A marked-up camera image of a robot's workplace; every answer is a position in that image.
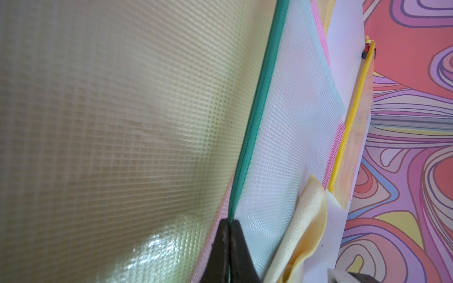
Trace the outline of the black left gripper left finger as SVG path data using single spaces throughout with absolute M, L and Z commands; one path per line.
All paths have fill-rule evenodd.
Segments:
M 230 224 L 219 222 L 206 269 L 200 283 L 228 283 L 230 281 Z

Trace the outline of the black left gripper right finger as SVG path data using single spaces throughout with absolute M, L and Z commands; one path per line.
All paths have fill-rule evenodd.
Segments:
M 260 283 L 239 220 L 230 225 L 230 282 Z

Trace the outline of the yellow microfiber cloth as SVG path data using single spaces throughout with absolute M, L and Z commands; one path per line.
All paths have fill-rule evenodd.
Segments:
M 321 182 L 311 175 L 263 281 L 302 283 L 304 263 L 317 250 L 326 225 L 326 191 Z

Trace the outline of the yellow mesh document bag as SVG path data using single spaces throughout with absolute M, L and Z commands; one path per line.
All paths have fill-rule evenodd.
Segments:
M 344 210 L 348 210 L 349 202 L 352 200 L 370 125 L 375 53 L 375 41 L 366 36 L 363 50 L 365 57 L 359 69 L 342 140 L 327 187 Z

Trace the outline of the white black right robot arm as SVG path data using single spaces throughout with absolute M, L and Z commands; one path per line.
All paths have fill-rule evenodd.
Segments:
M 328 283 L 379 283 L 379 281 L 371 275 L 337 269 L 328 269 L 327 277 Z

